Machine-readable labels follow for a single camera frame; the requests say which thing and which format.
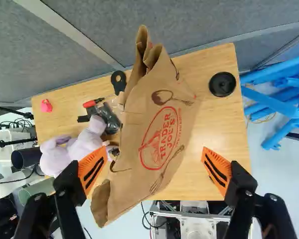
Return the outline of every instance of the brown paper bag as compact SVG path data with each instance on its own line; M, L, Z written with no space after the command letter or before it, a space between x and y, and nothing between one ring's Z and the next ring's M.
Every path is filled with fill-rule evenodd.
M168 185L182 162L199 104L165 48L152 46L145 26L136 46L122 102L121 154L114 173L92 196L100 227Z

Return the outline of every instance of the pink object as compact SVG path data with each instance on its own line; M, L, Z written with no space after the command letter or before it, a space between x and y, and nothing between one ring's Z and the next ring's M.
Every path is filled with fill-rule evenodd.
M42 112L51 112L52 111L52 105L48 99L45 99L41 102L41 111Z

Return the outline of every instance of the trader joe's logo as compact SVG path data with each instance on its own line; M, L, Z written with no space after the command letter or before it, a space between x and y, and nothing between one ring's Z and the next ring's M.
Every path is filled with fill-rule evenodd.
M181 133L181 118L168 106L154 116L139 148L141 164L149 170L159 170L171 157Z

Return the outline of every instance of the red object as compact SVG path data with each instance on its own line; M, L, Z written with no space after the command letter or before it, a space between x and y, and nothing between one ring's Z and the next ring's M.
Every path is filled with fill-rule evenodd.
M95 105L96 105L95 101L92 100L92 101L85 102L85 103L83 104L83 107L84 107L84 108L88 108L88 107L92 107L92 106L95 106Z
M48 99L44 99L43 101L41 101L41 111L42 112L51 112L52 111L52 105Z

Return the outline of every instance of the table top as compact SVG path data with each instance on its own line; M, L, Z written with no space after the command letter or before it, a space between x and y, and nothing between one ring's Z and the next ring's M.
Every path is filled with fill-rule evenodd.
M189 86L201 100L194 120L191 138L184 159L163 191L153 195L156 200L223 200L217 187L209 179L200 162L204 146L228 160L238 161L250 171L246 125L234 44L228 43L173 58L173 62ZM208 88L210 78L218 72L230 72L237 81L235 91L224 98L212 95ZM127 79L131 70L126 71ZM53 136L77 136L87 126L77 117L86 115L82 104L86 101L114 93L111 76L44 93L32 98L32 109L38 142ZM53 111L43 113L41 101L48 99ZM95 186L107 176L107 163Z

